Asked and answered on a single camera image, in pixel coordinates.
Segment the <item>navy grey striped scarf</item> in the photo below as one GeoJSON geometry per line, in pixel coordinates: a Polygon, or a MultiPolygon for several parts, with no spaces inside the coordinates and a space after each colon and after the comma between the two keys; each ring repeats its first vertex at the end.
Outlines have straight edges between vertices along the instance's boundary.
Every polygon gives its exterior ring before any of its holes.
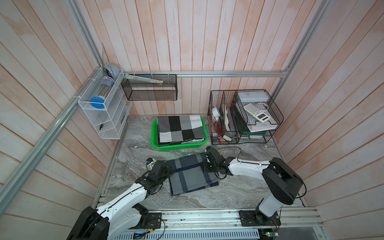
{"type": "Polygon", "coordinates": [[[173,171],[173,175],[169,178],[172,196],[219,185],[220,179],[214,173],[203,171],[203,163],[206,160],[206,155],[200,153],[168,161],[173,171]]]}

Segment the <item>black white checkered scarf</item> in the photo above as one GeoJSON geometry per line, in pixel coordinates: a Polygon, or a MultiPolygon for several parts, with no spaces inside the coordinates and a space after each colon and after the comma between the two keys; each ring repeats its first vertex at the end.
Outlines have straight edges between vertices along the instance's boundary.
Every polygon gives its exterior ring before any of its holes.
{"type": "Polygon", "coordinates": [[[159,146],[197,144],[207,138],[205,124],[198,115],[160,116],[157,129],[159,146]]]}

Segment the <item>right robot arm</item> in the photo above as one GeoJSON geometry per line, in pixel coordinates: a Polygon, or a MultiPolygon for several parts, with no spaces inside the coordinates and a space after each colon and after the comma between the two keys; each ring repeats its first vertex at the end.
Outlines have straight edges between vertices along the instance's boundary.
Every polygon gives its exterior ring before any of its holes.
{"type": "Polygon", "coordinates": [[[292,205],[305,185],[303,179],[282,159],[246,162],[239,158],[224,158],[217,149],[207,147],[203,171],[224,176],[246,176],[263,180],[270,189],[255,210],[255,218],[270,219],[284,205],[292,205]]]}

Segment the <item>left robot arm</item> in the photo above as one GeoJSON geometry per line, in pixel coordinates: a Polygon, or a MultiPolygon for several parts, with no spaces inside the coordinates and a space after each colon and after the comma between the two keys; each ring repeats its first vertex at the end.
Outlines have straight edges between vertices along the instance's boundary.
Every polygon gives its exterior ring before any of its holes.
{"type": "Polygon", "coordinates": [[[139,224],[143,213],[140,203],[154,195],[176,167],[168,161],[155,161],[125,192],[110,202],[94,209],[85,208],[69,233],[68,240],[112,240],[139,224]]]}

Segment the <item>green plastic basket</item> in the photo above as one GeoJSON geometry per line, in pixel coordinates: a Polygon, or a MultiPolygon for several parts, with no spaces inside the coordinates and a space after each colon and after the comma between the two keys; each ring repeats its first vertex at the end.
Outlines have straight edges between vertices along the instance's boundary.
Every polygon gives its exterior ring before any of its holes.
{"type": "Polygon", "coordinates": [[[181,145],[170,145],[170,146],[159,146],[158,145],[158,141],[157,141],[157,119],[153,122],[153,125],[152,125],[152,136],[151,136],[151,143],[152,143],[152,146],[157,149],[157,150],[160,150],[160,151],[173,151],[173,150],[180,150],[180,149],[191,149],[191,148],[198,148],[202,145],[204,145],[207,140],[208,140],[208,133],[207,133],[207,129],[206,129],[206,126],[205,126],[205,130],[206,130],[206,135],[207,135],[207,138],[205,141],[201,142],[201,143],[197,143],[197,144],[181,144],[181,145]]]}

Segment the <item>white tape roll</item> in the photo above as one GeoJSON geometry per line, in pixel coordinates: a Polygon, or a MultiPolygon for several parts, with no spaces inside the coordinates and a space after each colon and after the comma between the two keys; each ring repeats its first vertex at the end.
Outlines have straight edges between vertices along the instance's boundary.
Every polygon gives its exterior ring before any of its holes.
{"type": "Polygon", "coordinates": [[[221,113],[217,107],[212,108],[212,116],[216,122],[220,121],[221,113]]]}

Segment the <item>white calculator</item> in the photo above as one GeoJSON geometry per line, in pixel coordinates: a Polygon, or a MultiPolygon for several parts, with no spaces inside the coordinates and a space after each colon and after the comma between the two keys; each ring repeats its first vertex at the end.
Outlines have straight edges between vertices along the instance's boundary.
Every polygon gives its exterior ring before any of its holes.
{"type": "Polygon", "coordinates": [[[267,110],[261,110],[253,104],[247,104],[244,106],[244,110],[261,123],[265,123],[271,119],[267,110]]]}

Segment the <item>white box in organizer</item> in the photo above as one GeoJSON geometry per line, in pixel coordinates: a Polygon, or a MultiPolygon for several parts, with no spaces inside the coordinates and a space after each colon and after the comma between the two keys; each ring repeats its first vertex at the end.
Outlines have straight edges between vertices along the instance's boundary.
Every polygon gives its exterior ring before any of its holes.
{"type": "Polygon", "coordinates": [[[244,103],[267,102],[270,96],[264,91],[238,92],[238,97],[244,103]]]}

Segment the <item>white ruler strip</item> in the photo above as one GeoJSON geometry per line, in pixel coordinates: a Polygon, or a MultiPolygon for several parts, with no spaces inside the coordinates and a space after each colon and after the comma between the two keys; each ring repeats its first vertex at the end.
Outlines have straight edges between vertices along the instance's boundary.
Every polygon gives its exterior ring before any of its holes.
{"type": "Polygon", "coordinates": [[[163,80],[157,80],[157,79],[146,78],[146,77],[130,75],[130,74],[125,74],[124,78],[128,80],[141,81],[141,82],[152,83],[152,84],[162,84],[164,82],[163,80]]]}

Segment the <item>blue capped clear tube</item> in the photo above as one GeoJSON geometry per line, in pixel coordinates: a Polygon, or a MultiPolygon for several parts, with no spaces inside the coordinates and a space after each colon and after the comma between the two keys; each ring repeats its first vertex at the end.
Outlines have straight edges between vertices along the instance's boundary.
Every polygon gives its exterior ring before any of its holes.
{"type": "Polygon", "coordinates": [[[115,80],[112,77],[104,76],[98,85],[93,96],[90,98],[91,106],[96,109],[104,109],[108,95],[110,94],[115,80]]]}

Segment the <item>grey round disc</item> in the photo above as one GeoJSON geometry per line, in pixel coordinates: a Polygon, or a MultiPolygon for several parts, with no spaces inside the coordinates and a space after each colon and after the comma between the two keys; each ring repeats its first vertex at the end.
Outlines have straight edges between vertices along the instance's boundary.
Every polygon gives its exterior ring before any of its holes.
{"type": "Polygon", "coordinates": [[[118,79],[120,75],[120,70],[113,64],[106,64],[104,66],[106,74],[113,78],[115,81],[118,79]]]}

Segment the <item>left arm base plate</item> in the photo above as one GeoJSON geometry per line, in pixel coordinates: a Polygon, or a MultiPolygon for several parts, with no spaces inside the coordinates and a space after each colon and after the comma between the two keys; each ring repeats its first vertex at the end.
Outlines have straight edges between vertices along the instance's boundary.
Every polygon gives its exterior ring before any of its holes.
{"type": "Polygon", "coordinates": [[[162,214],[161,213],[146,213],[144,214],[139,223],[132,227],[132,229],[149,229],[156,230],[162,227],[162,214]]]}

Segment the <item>aluminium front rail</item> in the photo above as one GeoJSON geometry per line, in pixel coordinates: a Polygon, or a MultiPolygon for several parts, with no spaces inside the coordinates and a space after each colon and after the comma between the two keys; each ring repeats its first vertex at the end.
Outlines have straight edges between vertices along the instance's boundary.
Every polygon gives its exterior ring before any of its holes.
{"type": "Polygon", "coordinates": [[[149,213],[162,214],[162,228],[167,231],[194,231],[194,230],[239,230],[300,227],[323,227],[325,224],[320,213],[315,208],[283,207],[278,209],[281,225],[279,227],[260,226],[242,227],[239,209],[187,209],[187,210],[152,210],[149,213]]]}

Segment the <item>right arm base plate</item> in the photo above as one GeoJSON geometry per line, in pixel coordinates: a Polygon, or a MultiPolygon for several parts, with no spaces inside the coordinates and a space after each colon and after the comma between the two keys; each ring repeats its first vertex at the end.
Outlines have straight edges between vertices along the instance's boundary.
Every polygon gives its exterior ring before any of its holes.
{"type": "Polygon", "coordinates": [[[275,212],[271,217],[267,217],[260,211],[239,211],[239,217],[242,227],[260,227],[272,226],[279,227],[281,225],[280,216],[275,212]]]}

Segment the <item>black mesh wall basket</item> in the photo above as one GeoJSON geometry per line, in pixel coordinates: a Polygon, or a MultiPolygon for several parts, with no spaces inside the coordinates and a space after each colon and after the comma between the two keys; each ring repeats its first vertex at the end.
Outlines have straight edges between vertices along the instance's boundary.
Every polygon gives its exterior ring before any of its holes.
{"type": "Polygon", "coordinates": [[[123,78],[121,85],[129,101],[176,101],[178,99],[177,75],[135,75],[157,80],[163,80],[164,82],[162,84],[152,84],[123,78]]]}

